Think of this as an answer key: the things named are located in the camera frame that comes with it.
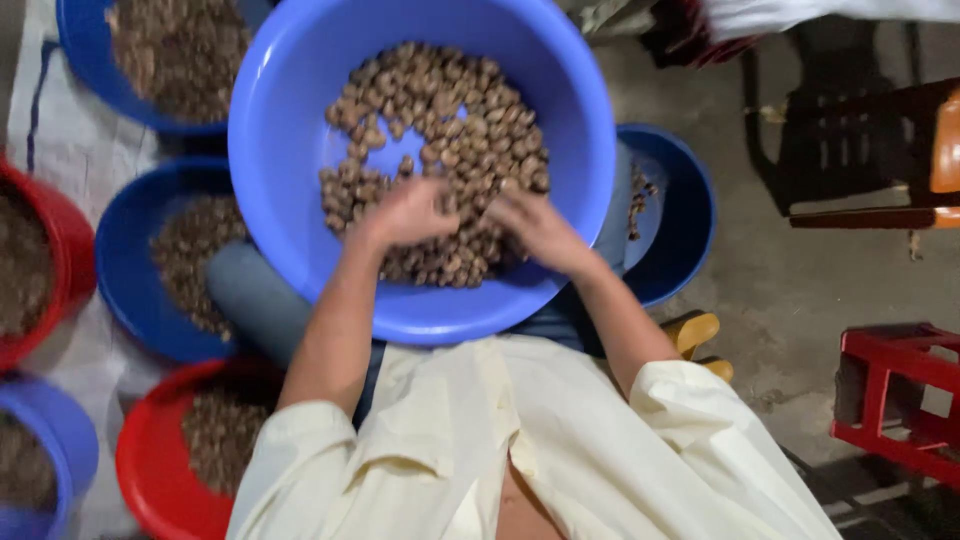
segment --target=red plastic stool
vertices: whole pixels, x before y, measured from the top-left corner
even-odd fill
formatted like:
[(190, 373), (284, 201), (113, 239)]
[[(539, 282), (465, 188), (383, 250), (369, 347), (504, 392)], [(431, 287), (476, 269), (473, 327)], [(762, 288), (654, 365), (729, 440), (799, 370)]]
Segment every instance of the red plastic stool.
[[(932, 355), (933, 346), (960, 354), (960, 335), (928, 323), (845, 331), (841, 352), (866, 367), (862, 414), (856, 428), (853, 422), (835, 419), (830, 435), (960, 490), (960, 462), (944, 456), (946, 448), (960, 452), (960, 400), (956, 397), (960, 365)], [(948, 417), (921, 410), (917, 404), (901, 412), (903, 426), (910, 430), (907, 440), (886, 436), (883, 421), (891, 375), (952, 393)]]

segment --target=shirt sleeve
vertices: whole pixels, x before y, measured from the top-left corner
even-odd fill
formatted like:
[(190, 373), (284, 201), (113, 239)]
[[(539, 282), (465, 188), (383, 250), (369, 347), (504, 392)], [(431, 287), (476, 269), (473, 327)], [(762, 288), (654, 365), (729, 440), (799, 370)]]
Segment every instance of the shirt sleeve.
[(331, 402), (287, 407), (263, 425), (227, 538), (310, 537), (346, 485), (356, 431)]
[(841, 538), (760, 419), (707, 368), (682, 360), (646, 364), (630, 407), (729, 512), (752, 516), (764, 536)]

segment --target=blue pants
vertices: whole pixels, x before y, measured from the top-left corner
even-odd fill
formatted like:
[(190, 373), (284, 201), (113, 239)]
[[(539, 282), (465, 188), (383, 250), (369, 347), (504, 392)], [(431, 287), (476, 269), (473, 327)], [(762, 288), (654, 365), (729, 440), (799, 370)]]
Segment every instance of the blue pants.
[[(611, 205), (593, 246), (619, 276), (625, 272), (623, 254), (632, 195), (627, 155), (618, 148)], [(255, 247), (233, 243), (222, 249), (206, 266), (206, 286), (214, 303), (236, 325), (242, 338), (262, 350), (277, 366), (286, 369), (290, 365), (306, 331), (312, 306)], [(545, 337), (592, 356), (603, 355), (600, 339), (572, 285), (564, 287), (546, 306), (507, 332)], [(357, 428), (370, 412), (385, 347), (386, 342), (378, 339), (372, 343), (367, 380), (353, 416)]]

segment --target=white shirt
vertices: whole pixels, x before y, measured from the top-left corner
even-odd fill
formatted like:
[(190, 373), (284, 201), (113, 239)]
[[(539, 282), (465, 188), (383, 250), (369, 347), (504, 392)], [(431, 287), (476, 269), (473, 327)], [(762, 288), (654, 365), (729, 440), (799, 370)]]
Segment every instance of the white shirt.
[(707, 369), (649, 363), (628, 406), (589, 356), (515, 335), (388, 347), (359, 433), (329, 402), (275, 414), (227, 537), (492, 540), (508, 450), (569, 539), (840, 539)]

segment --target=hand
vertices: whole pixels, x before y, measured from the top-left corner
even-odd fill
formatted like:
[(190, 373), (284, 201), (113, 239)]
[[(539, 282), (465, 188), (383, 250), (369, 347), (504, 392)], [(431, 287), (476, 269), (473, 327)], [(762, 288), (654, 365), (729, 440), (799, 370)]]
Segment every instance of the hand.
[(596, 262), (597, 255), (546, 197), (504, 190), (487, 207), (484, 220), (502, 225), (541, 264), (570, 278), (586, 272)]
[(456, 233), (460, 215), (437, 212), (437, 200), (446, 189), (447, 183), (439, 179), (414, 177), (397, 182), (358, 229), (382, 248), (410, 246), (434, 236)]

